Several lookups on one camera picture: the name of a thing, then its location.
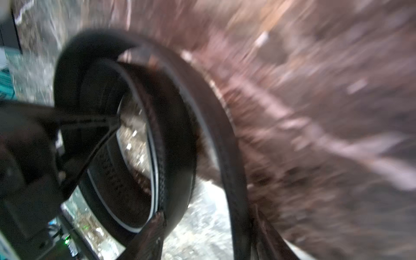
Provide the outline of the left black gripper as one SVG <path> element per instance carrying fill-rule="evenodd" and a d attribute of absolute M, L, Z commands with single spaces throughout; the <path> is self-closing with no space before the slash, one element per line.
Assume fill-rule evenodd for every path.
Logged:
<path fill-rule="evenodd" d="M 48 223 L 96 154 L 120 128 L 118 115 L 65 115 L 1 101 L 1 254 L 40 260 L 55 246 Z M 64 148 L 56 148 L 58 131 Z M 59 171 L 66 173 L 59 180 Z"/>

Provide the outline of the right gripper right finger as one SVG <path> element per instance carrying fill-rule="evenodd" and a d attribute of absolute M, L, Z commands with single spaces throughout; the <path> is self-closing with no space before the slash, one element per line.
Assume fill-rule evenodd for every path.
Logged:
<path fill-rule="evenodd" d="M 299 260 L 257 204 L 251 206 L 251 220 L 252 260 Z"/>

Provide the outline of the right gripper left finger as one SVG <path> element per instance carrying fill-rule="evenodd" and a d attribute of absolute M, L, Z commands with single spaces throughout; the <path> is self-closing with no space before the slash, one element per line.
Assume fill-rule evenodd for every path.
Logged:
<path fill-rule="evenodd" d="M 160 260 L 165 226 L 164 213 L 156 212 L 142 231 L 129 243 L 118 260 Z"/>

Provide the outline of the black belt long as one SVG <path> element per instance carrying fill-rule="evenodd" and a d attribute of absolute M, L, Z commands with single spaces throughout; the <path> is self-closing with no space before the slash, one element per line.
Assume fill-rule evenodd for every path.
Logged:
<path fill-rule="evenodd" d="M 202 76 L 177 53 L 140 34 L 90 29 L 66 44 L 56 64 L 56 108 L 120 117 L 128 96 L 144 111 L 151 194 L 131 176 L 115 133 L 76 186 L 99 222 L 125 248 L 158 211 L 165 217 L 164 239 L 173 231 L 195 184 L 196 118 L 219 157 L 234 259 L 248 260 L 252 235 L 241 153 L 225 110 Z"/>

